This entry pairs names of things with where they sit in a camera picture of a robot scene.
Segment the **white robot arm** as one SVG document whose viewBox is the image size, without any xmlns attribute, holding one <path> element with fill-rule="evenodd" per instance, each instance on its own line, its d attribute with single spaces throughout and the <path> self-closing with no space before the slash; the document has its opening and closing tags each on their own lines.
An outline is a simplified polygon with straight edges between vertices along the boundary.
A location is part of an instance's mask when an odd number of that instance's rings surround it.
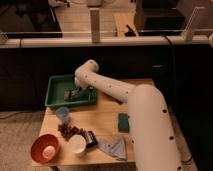
<svg viewBox="0 0 213 171">
<path fill-rule="evenodd" d="M 174 129 L 163 94 L 153 85 L 123 82 L 98 74 L 88 60 L 75 70 L 75 84 L 92 86 L 127 104 L 137 171 L 183 171 Z"/>
</svg>

